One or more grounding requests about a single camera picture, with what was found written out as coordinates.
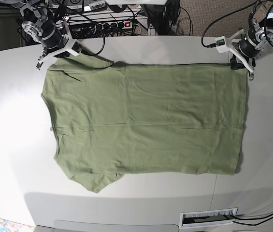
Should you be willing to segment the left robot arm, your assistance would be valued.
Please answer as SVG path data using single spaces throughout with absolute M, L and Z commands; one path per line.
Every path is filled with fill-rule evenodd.
M 273 48 L 273 0 L 258 1 L 248 18 L 247 31 L 239 29 L 231 44 L 239 53 L 230 59 L 233 70 L 255 67 L 255 60 L 268 47 Z

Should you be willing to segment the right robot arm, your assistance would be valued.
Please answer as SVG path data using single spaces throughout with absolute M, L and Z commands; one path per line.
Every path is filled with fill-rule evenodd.
M 44 0 L 4 0 L 20 10 L 24 32 L 40 43 L 46 50 L 55 51 L 64 47 L 62 34 L 55 25 L 53 13 Z

